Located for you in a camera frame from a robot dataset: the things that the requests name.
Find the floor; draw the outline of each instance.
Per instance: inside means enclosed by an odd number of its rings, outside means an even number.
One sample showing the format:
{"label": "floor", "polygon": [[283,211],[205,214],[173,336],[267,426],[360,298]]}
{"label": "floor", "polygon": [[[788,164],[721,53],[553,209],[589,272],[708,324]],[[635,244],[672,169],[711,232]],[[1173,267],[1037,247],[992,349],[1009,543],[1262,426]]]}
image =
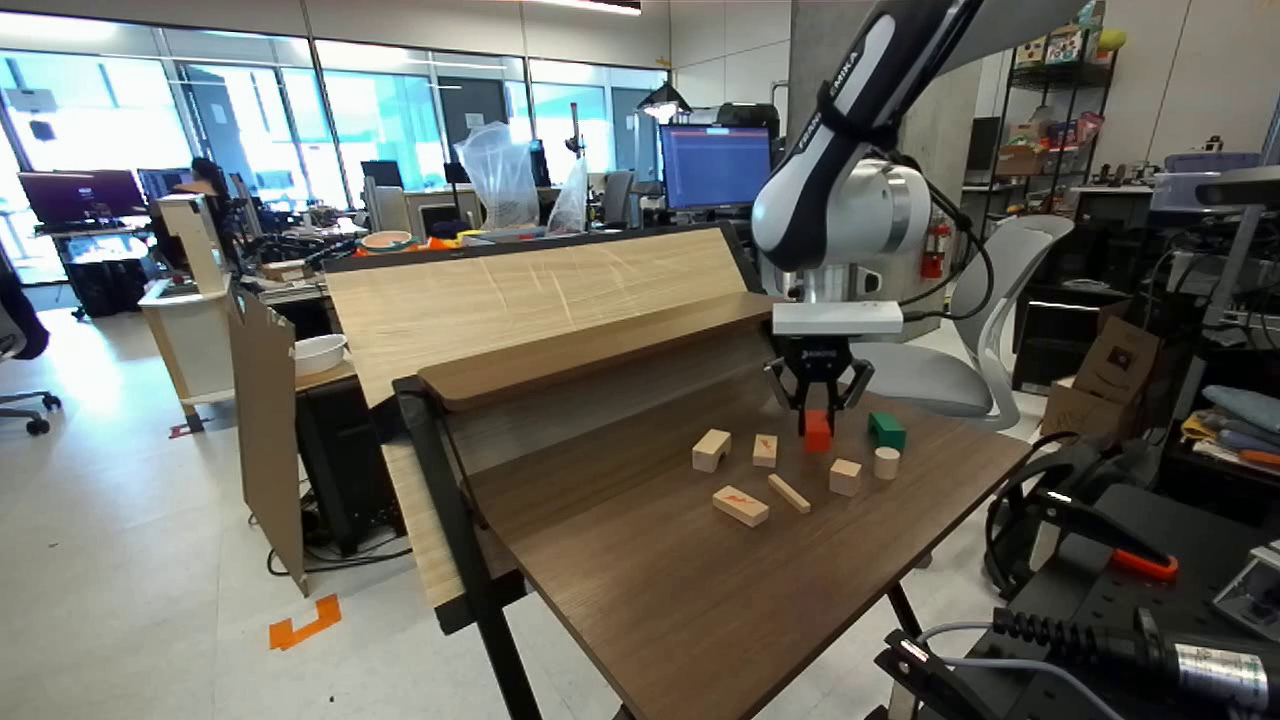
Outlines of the floor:
{"label": "floor", "polygon": [[[43,313],[46,356],[0,364],[5,388],[50,388],[46,436],[0,420],[0,715],[5,720],[273,720],[504,715],[474,633],[440,634],[408,559],[317,578],[345,618],[291,653],[267,622],[313,602],[265,571],[241,499],[237,430],[173,436],[180,403],[141,314],[76,324]],[[1038,399],[1022,399],[1028,436]],[[978,515],[906,576],[925,622],[983,618]],[[885,703],[874,602],[761,715],[823,720]],[[547,720],[603,720],[614,696],[535,599],[510,633]]]}

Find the box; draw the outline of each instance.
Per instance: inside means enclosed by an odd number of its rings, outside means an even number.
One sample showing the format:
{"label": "box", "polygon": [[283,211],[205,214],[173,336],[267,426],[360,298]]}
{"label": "box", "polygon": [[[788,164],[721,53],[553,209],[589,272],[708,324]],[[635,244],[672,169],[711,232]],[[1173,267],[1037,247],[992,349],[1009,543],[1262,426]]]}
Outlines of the box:
{"label": "box", "polygon": [[1155,358],[1158,336],[1106,314],[1099,336],[1086,345],[1071,388],[1099,399],[1133,403],[1149,391]]}
{"label": "box", "polygon": [[1056,388],[1048,388],[1038,430],[1045,436],[1075,430],[1086,441],[1117,443],[1127,436],[1135,408],[1140,403],[1117,403],[1117,399],[1056,385]]}

